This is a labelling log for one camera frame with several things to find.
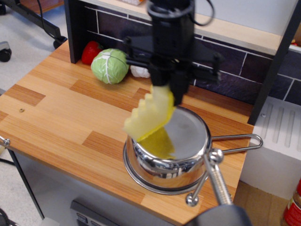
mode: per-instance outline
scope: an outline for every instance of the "brick wall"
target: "brick wall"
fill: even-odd
[[[88,40],[96,40],[105,48],[125,50],[122,41],[126,36],[151,35],[151,21],[89,3],[85,3],[85,13]],[[192,84],[253,105],[273,56],[200,35],[196,39],[221,53],[225,62],[221,65],[219,85],[201,81]],[[301,54],[289,51],[270,96],[301,105],[300,62]]]

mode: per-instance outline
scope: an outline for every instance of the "black cable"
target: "black cable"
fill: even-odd
[[[212,2],[211,2],[210,0],[206,0],[206,1],[209,3],[209,5],[211,6],[211,9],[212,9],[212,13],[211,13],[210,19],[209,19],[206,23],[201,24],[201,23],[198,23],[198,22],[193,18],[193,15],[192,15],[192,14],[190,14],[190,19],[191,19],[191,21],[192,21],[194,24],[196,24],[196,25],[199,25],[199,26],[206,26],[206,25],[210,24],[210,23],[213,21],[214,17],[215,17],[215,9],[214,9],[214,6],[213,6]]]
[[[9,222],[8,216],[6,215],[6,213],[4,212],[4,210],[1,209],[1,208],[0,208],[0,214],[3,216],[3,218],[5,220],[6,226],[10,226],[10,222]]]
[[[16,166],[13,161],[9,161],[9,160],[6,160],[6,159],[0,159],[0,162],[6,163],[6,164],[9,164],[9,165],[12,165],[12,166]]]
[[[46,31],[45,25],[44,25],[43,10],[42,10],[42,6],[41,6],[41,3],[40,3],[40,0],[37,0],[37,2],[38,2],[38,5],[39,5],[39,8],[40,8],[40,15],[41,15],[41,22],[42,22],[43,30],[46,32],[46,34],[48,34],[51,38],[53,38],[59,44],[63,44],[63,42],[61,42],[59,39],[57,39],[54,35],[52,35],[52,34],[50,34],[49,32]]]

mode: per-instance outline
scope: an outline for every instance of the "green cabbage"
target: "green cabbage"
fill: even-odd
[[[123,80],[129,65],[126,64],[126,54],[114,48],[100,52],[91,64],[93,74],[106,84],[116,84]]]

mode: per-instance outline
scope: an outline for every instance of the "silver pot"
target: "silver pot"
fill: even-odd
[[[174,145],[173,159],[161,159],[127,137],[124,163],[128,173],[141,186],[159,194],[182,194],[193,190],[206,171],[203,156],[212,150],[210,131],[201,117],[177,107],[165,130]],[[224,136],[215,138],[235,138]],[[256,135],[238,135],[252,137]],[[244,151],[256,147],[228,150]]]

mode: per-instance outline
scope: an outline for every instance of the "red bell pepper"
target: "red bell pepper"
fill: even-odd
[[[81,61],[84,64],[90,65],[93,59],[103,51],[103,47],[96,41],[90,41],[84,48],[83,54],[81,55]]]

